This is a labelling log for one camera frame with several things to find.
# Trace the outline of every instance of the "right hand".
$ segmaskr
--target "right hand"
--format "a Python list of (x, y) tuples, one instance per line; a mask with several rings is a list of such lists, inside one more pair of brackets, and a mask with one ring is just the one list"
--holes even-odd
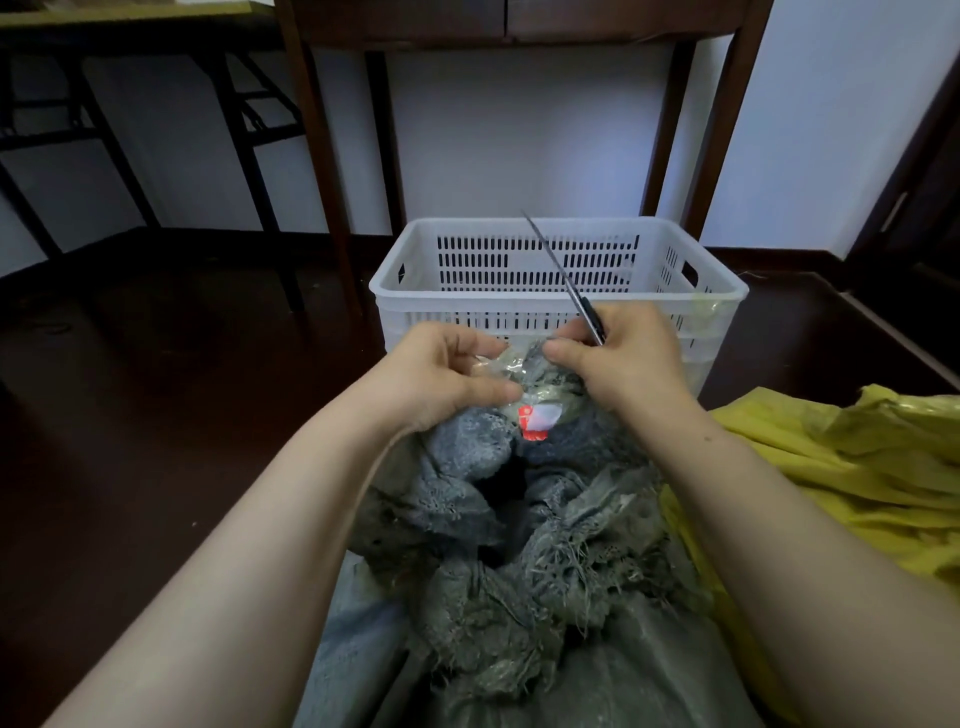
[(594, 308), (607, 343), (583, 344), (590, 341), (590, 334), (578, 317), (557, 329), (562, 338), (544, 342), (543, 353), (550, 361), (583, 377), (590, 396), (621, 416), (626, 415), (625, 408), (693, 401), (677, 333), (653, 303), (599, 303)]

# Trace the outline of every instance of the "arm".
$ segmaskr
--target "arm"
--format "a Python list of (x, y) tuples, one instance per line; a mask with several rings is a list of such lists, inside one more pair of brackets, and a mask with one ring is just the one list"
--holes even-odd
[(290, 725), (377, 463), (462, 407), (519, 399), (512, 382), (460, 374), (504, 347), (412, 329), (294, 435), (47, 725)]
[[(652, 304), (596, 306), (606, 346), (548, 342), (660, 465), (711, 563), (805, 717), (960, 725), (960, 608), (821, 511), (718, 425), (684, 384)], [(586, 340), (582, 322), (561, 335)]]

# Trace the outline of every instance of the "wooden frame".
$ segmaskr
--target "wooden frame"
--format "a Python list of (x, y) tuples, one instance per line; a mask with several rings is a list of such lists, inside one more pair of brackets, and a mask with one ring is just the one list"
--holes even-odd
[(290, 63), (290, 75), (293, 77), (297, 103), (303, 116), (303, 130), (306, 135), (310, 161), (320, 189), (320, 199), (324, 205), (326, 226), (337, 251), (337, 267), (340, 283), (344, 289), (347, 310), (354, 318), (363, 317), (363, 306), (357, 291), (357, 280), (350, 262), (349, 242), (350, 223), (347, 218), (347, 205), (340, 184), (337, 159), (330, 138), (330, 127), (326, 123), (324, 98), (317, 79), (317, 64), (313, 60), (310, 47), (300, 36), (294, 10), (290, 0), (276, 0), (276, 19), (283, 34), (283, 44)]
[[(502, 34), (496, 31), (498, 7), (503, 13)], [(654, 215), (684, 103), (696, 42), (733, 32), (682, 219), (683, 227), (699, 238), (772, 7), (773, 0), (644, 0), (642, 3), (626, 0), (507, 0), (502, 6), (498, 0), (483, 0), (473, 6), (457, 0), (431, 0), (426, 4), (415, 4), (411, 0), (276, 0), (277, 19), (304, 117), (317, 185), (330, 234), (340, 255), (340, 276), (345, 290), (348, 290), (351, 308), (359, 303), (349, 262), (344, 195), (308, 42), (368, 50), (367, 72), (377, 141), (391, 229), (396, 236), (402, 230), (406, 216), (390, 85), (382, 48), (675, 40), (640, 205), (640, 214)], [(479, 9), (473, 26), (465, 24), (468, 17), (465, 9), (468, 8)], [(405, 30), (389, 33), (383, 30), (386, 27), (384, 18), (388, 16), (402, 16), (400, 27)]]

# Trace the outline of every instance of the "left hand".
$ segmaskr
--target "left hand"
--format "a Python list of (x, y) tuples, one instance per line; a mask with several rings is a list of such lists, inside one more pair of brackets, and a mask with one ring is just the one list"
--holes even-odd
[(474, 328), (423, 322), (400, 340), (357, 386), (397, 432), (420, 432), (465, 407), (517, 401), (523, 390), (509, 379), (470, 376), (477, 356), (496, 358), (506, 342)]

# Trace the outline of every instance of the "scissor handle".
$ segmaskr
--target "scissor handle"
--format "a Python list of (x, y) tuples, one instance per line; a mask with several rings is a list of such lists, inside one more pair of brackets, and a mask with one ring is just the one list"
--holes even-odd
[(580, 297), (580, 303), (584, 305), (584, 314), (587, 317), (587, 326), (590, 329), (590, 333), (593, 334), (597, 346), (602, 347), (607, 343), (607, 332), (604, 331), (603, 322), (600, 321), (600, 316), (597, 315), (596, 309), (593, 308), (586, 296)]

